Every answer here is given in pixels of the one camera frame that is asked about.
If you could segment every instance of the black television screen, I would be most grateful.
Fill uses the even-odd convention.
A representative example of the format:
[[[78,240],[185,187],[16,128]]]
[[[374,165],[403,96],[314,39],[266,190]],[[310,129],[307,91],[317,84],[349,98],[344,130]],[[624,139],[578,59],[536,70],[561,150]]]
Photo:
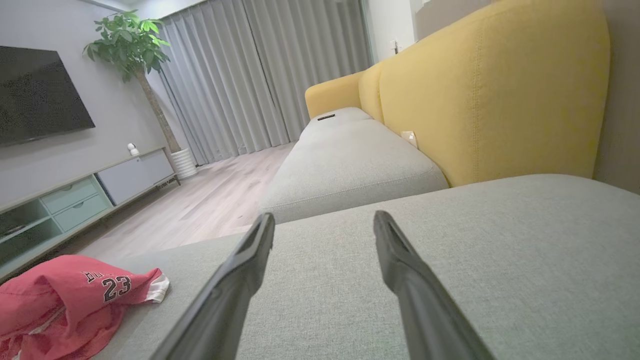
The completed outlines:
[[[0,46],[0,145],[90,127],[56,51]]]

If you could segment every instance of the green foliage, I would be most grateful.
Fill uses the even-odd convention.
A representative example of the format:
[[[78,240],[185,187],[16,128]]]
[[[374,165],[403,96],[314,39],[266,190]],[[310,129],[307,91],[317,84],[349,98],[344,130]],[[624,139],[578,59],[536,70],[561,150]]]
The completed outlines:
[[[85,46],[83,51],[93,61],[100,58],[115,65],[125,82],[140,68],[148,74],[151,69],[160,71],[160,63],[169,61],[160,46],[169,46],[169,43],[155,36],[159,34],[156,24],[162,22],[140,20],[136,11],[115,13],[94,21],[98,26],[95,30],[102,38]]]

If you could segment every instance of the white plant pot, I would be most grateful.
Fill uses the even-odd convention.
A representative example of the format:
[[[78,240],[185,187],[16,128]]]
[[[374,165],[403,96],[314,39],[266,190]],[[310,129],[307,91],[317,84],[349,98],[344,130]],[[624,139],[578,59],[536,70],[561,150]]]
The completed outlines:
[[[198,173],[189,148],[171,154],[178,179],[188,179]]]

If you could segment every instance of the curtain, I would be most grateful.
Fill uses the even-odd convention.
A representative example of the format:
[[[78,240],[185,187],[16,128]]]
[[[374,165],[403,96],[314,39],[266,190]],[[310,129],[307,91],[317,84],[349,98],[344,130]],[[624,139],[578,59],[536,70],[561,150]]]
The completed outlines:
[[[164,19],[164,81],[199,165],[288,143],[240,1]]]
[[[291,140],[309,122],[305,91],[371,66],[358,0],[243,0]]]
[[[306,89],[371,64],[358,0],[209,0],[163,20],[163,81],[200,165],[296,141]]]

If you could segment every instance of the basketball jersey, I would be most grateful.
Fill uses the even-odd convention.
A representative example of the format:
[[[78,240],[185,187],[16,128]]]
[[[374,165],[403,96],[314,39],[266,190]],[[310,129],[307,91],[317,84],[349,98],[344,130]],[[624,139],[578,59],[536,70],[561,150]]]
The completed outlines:
[[[160,269],[136,275],[78,255],[41,263],[0,286],[0,359],[88,359],[131,304],[161,302]]]

